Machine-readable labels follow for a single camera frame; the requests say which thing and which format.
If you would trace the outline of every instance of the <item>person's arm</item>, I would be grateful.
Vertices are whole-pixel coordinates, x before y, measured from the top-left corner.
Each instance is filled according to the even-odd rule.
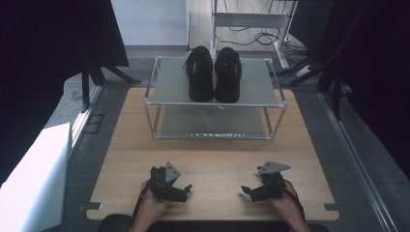
[[[286,183],[286,189],[296,195],[292,186]],[[302,219],[301,212],[289,195],[284,193],[281,198],[269,198],[268,202],[274,207],[278,215],[290,226],[293,232],[308,232],[308,225]]]
[[[144,194],[141,205],[133,222],[130,232],[146,232],[165,213],[168,201],[158,200],[149,189]]]

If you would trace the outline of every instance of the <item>black cable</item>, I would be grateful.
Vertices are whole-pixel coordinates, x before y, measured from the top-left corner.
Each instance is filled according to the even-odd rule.
[[[284,12],[284,8],[286,7],[286,2],[287,2],[287,1],[284,1],[284,5],[283,5],[283,9],[282,9],[282,13]]]
[[[262,11],[260,11],[261,13],[263,13],[263,10],[265,10],[266,6],[268,6],[269,4],[269,0],[266,0],[265,6],[263,6]]]
[[[136,213],[138,213],[139,207],[141,206],[142,199],[144,198],[144,194],[150,188],[150,185],[151,185],[151,180],[147,182],[144,189],[141,191],[141,193],[139,193],[138,200],[136,201],[135,208],[133,209],[132,221],[135,221]]]
[[[287,46],[293,46],[293,47],[301,48],[301,49],[308,49],[308,48],[305,47],[305,46],[297,46],[297,45],[293,45],[293,44],[289,44],[289,43],[287,43],[286,45],[287,45]]]
[[[271,2],[271,7],[269,8],[269,13],[271,12],[271,9],[272,9],[272,6],[273,6],[273,4],[274,4],[274,1],[275,1],[275,0],[272,0],[272,2]],[[275,10],[274,14],[276,14],[276,13],[278,12],[279,7],[280,7],[280,2],[278,1],[278,6],[277,6],[277,9]]]
[[[236,43],[236,42],[231,42],[231,41],[223,41],[223,40],[221,40],[221,39],[218,37],[218,35],[216,35],[216,36],[217,36],[217,39],[218,39],[220,42],[222,42],[222,43],[228,43],[228,44],[251,45],[251,44],[253,44],[253,43],[256,42],[256,40],[254,40],[254,41],[252,41],[252,42],[250,42],[250,43]]]
[[[302,219],[303,219],[304,221],[307,221],[307,220],[306,220],[306,217],[305,217],[304,207],[302,206],[301,201],[299,201],[298,193],[296,192],[295,188],[293,187],[293,185],[292,185],[289,181],[284,180],[284,179],[283,179],[283,181],[286,182],[287,184],[289,184],[289,186],[290,186],[291,188],[293,188],[293,190],[295,191],[295,194],[293,194],[293,193],[290,192],[288,189],[286,189],[286,187],[283,188],[283,187],[281,187],[281,186],[278,186],[278,185],[277,185],[276,183],[274,183],[274,182],[268,182],[268,183],[269,183],[270,185],[273,185],[273,186],[275,186],[276,188],[280,189],[283,193],[286,193],[286,194],[293,200],[293,202],[296,204],[296,207],[298,208],[299,212],[301,213]]]
[[[290,58],[290,56],[293,56],[293,55],[300,55],[300,54],[287,54],[286,59],[289,60],[290,62],[292,62],[293,64],[299,64],[298,61],[294,61],[294,60],[292,60],[292,58]]]
[[[283,81],[289,77],[292,73],[300,71],[304,66],[310,64],[310,58],[306,57],[305,59],[303,59],[301,62],[299,62],[298,64],[296,64],[294,67],[292,67],[292,69],[287,70],[285,72],[283,72],[282,74],[278,75],[278,78],[282,79],[279,81],[279,84],[286,86],[286,84],[283,84]]]
[[[269,6],[269,11],[268,11],[268,13],[271,12],[271,10],[272,10],[272,5],[274,5],[274,0],[271,1],[271,5]]]
[[[225,4],[225,12],[228,13],[228,10],[227,10],[227,7],[226,7],[226,0],[223,0],[223,2]],[[238,0],[236,0],[236,8],[238,8],[239,12],[241,12],[241,9],[239,9],[239,6],[238,6]],[[228,28],[231,31],[240,32],[240,31],[248,30],[250,27],[244,27],[244,28],[241,28],[241,29],[232,29],[231,27],[228,27]]]
[[[284,48],[285,51],[295,52],[295,53],[298,53],[298,54],[301,54],[301,55],[308,55],[307,50],[292,49],[292,48],[289,48],[287,46],[284,46],[283,48]]]
[[[275,36],[274,34],[268,33],[266,32],[266,28],[262,28],[260,33],[257,33],[255,36],[255,39],[259,42],[259,44],[262,45],[271,45],[273,44],[276,40],[278,40],[278,37]],[[265,37],[266,39],[268,39],[270,42],[269,43],[262,43],[261,41],[259,41],[260,38]]]

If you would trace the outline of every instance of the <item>black shoe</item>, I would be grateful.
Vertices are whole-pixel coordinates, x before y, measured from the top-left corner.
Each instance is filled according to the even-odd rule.
[[[208,48],[197,46],[190,53],[186,65],[187,76],[190,79],[190,99],[194,102],[212,100],[214,98],[213,63]]]
[[[242,76],[242,65],[238,52],[231,47],[224,47],[215,62],[215,73],[218,76],[215,99],[224,103],[237,102],[240,96]]]

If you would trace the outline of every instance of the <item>wooden tabletop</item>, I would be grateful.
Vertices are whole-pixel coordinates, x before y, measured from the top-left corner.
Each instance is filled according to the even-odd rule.
[[[132,215],[143,181],[153,166],[170,161],[181,172],[174,184],[192,184],[186,203],[171,202],[161,220],[280,220],[266,202],[252,202],[241,186],[262,183],[257,166],[266,161],[290,165],[282,171],[293,183],[307,220],[334,220],[338,211],[304,120],[291,91],[283,91],[288,109],[275,140],[154,139],[143,107],[145,88],[129,90],[113,133],[88,210],[89,219],[111,214]]]

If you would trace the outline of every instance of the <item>gray carpet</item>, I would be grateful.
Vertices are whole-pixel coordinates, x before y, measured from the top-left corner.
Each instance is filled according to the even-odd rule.
[[[130,65],[129,69],[121,70],[132,77],[146,80],[151,75],[154,60],[131,59]],[[85,216],[85,208],[97,182],[127,91],[134,86],[109,71],[103,72],[107,79],[106,84],[93,117],[69,160],[63,224],[46,231],[97,231],[99,227],[100,221],[90,220]],[[73,83],[71,80],[67,82],[67,96],[61,101],[61,110],[56,110],[48,126],[72,121],[68,115],[72,114],[73,107],[67,104],[81,105],[80,87],[78,81],[75,81],[76,78],[79,79],[78,76],[73,77]],[[340,218],[335,221],[313,222],[323,224],[331,231],[383,231],[315,91],[315,81],[317,78],[290,89],[294,91],[301,108],[312,143],[340,211]],[[372,131],[357,116],[347,99],[341,101],[340,113],[367,171],[392,213],[397,230],[409,231],[410,221],[405,219],[410,218],[409,181]]]

